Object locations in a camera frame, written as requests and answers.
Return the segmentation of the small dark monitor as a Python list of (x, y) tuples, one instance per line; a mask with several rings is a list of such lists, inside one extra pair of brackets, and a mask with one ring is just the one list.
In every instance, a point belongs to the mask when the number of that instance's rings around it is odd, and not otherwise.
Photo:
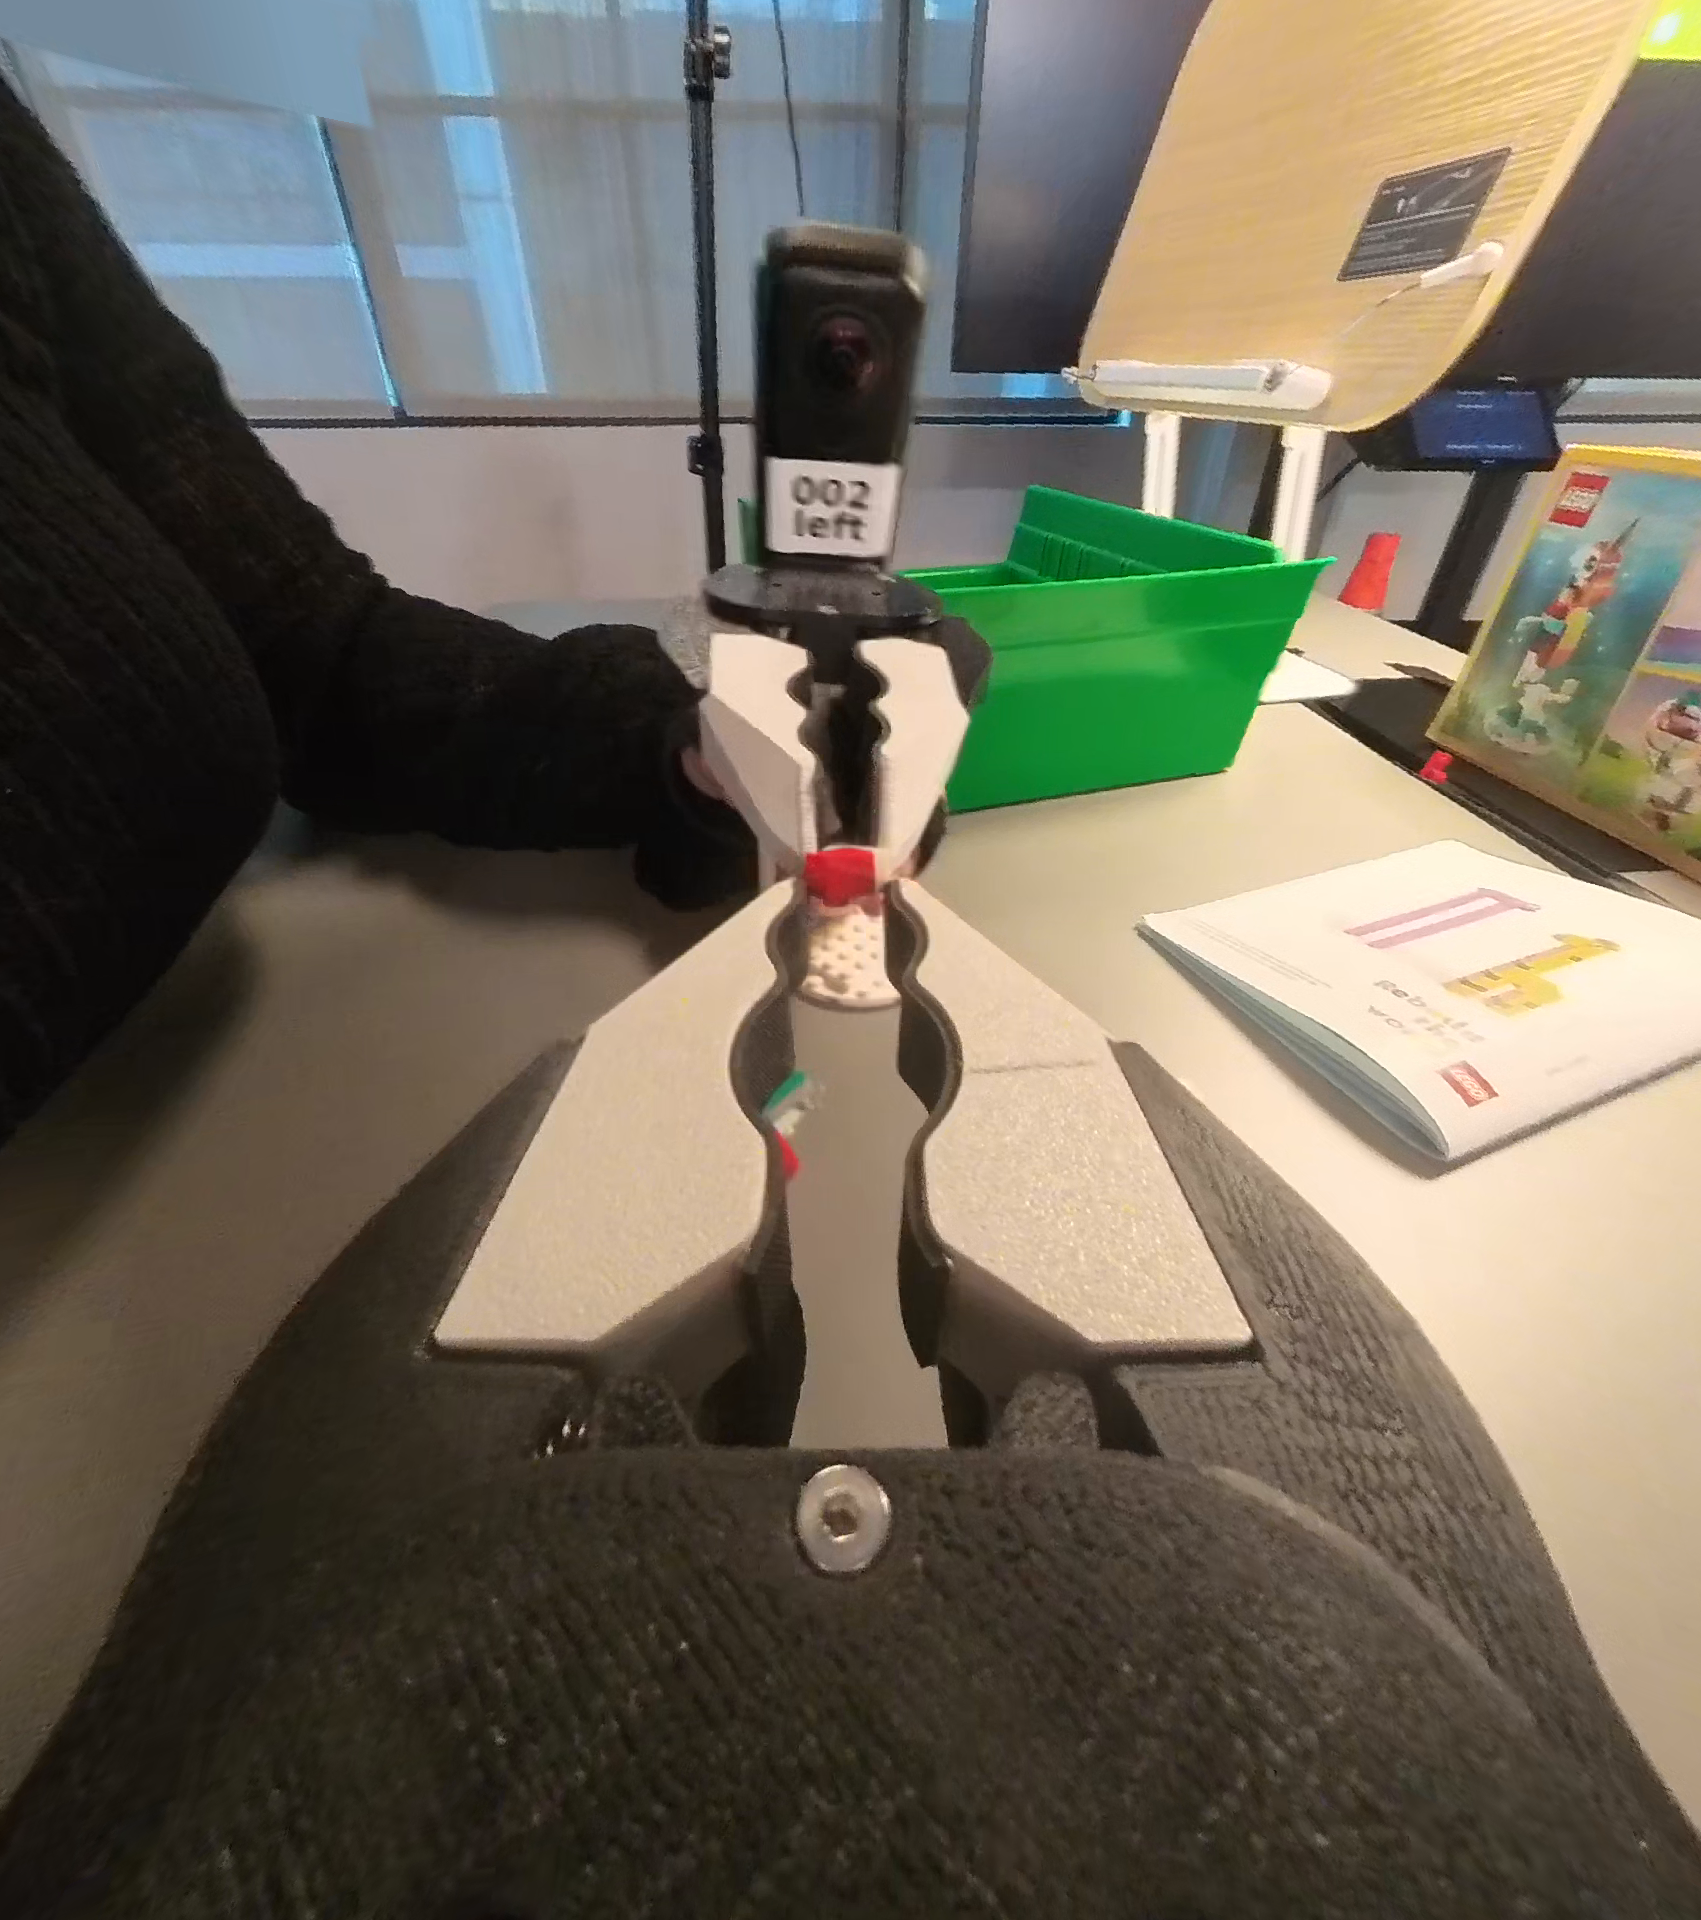
[(1540, 472), (1561, 443), (1555, 390), (1494, 382), (1440, 385), (1407, 410), (1348, 434), (1348, 450), (1378, 472)]

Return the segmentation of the round white lego plate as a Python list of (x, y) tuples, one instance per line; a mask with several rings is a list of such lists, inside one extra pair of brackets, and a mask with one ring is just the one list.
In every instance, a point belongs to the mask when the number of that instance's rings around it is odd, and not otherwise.
[(809, 905), (803, 960), (796, 994), (815, 1007), (876, 1014), (901, 1004), (881, 904)]

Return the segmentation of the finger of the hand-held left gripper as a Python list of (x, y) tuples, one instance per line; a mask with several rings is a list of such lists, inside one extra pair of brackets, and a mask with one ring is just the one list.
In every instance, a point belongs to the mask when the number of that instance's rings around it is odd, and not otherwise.
[(815, 885), (810, 862), (843, 828), (838, 687), (815, 684), (794, 641), (718, 627), (698, 706), (701, 753), (743, 816), (765, 883)]
[(861, 635), (851, 653), (851, 845), (868, 883), (911, 875), (970, 722), (972, 658), (945, 633)]

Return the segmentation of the green plastic bin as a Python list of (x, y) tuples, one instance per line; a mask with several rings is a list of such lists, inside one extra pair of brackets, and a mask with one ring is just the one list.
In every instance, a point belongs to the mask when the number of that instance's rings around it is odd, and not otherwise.
[(1028, 487), (1005, 558), (907, 572), (992, 651), (951, 812), (1228, 769), (1326, 563)]

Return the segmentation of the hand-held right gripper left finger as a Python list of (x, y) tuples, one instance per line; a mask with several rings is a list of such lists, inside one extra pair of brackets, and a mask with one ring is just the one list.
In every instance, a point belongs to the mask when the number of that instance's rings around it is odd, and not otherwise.
[(784, 879), (576, 1044), (432, 1330), (452, 1356), (738, 1361), (780, 1220), (794, 1068)]

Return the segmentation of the yellow lego box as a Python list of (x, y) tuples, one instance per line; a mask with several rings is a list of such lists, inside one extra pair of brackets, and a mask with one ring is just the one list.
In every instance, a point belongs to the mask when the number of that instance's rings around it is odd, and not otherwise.
[(1701, 885), (1701, 450), (1562, 447), (1428, 739)]

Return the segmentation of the dark display screen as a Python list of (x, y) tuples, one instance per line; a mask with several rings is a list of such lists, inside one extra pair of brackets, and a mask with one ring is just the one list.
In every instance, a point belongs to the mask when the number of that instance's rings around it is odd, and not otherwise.
[[(1108, 189), (1140, 167), (1076, 128), (1070, 5), (982, 5), (960, 372), (1065, 372), (1118, 225)], [(1578, 379), (1701, 379), (1701, 62), (1637, 60), (1511, 292), (1436, 385)]]

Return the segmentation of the white instruction booklet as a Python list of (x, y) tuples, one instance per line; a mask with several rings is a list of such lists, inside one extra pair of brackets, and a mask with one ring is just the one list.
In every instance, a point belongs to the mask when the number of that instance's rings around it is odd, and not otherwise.
[(1436, 1165), (1701, 1062), (1701, 917), (1455, 839), (1136, 932)]

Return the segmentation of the black light stand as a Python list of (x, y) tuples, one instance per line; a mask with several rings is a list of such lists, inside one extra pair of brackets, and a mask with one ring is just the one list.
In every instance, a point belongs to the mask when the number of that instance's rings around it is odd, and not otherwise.
[(691, 243), (697, 358), (697, 421), (687, 441), (688, 470), (701, 487), (705, 567), (726, 563), (724, 452), (718, 377), (718, 196), (716, 93), (730, 73), (730, 34), (709, 2), (685, 3), (679, 44), (691, 167)]

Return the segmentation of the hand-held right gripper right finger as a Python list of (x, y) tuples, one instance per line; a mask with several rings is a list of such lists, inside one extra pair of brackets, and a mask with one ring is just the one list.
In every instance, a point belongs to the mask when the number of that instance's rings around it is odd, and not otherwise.
[(923, 1366), (1251, 1349), (1116, 1041), (918, 882), (889, 889), (905, 1171), (901, 1309)]

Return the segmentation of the person's left hand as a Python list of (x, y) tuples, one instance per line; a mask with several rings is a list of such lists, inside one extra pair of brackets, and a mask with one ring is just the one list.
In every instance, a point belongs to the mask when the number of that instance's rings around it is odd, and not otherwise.
[(705, 749), (703, 693), (648, 641), (635, 771), (639, 799), (631, 872), (652, 899), (698, 909), (759, 888), (759, 845)]

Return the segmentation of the window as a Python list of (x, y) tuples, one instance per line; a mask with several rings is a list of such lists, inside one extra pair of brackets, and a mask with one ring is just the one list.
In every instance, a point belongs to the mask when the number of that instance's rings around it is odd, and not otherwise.
[[(751, 388), (768, 227), (903, 227), (952, 372), (972, 3), (713, 3), (723, 398)], [(365, 124), (4, 46), (167, 306), (256, 420), (685, 420), (697, 400), (682, 3), (369, 3)]]

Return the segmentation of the person's black clothing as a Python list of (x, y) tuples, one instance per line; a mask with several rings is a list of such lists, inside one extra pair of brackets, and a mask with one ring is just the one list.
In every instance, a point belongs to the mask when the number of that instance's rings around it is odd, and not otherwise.
[(0, 1147), (173, 963), (265, 824), (276, 732), (123, 457), (208, 359), (0, 73)]

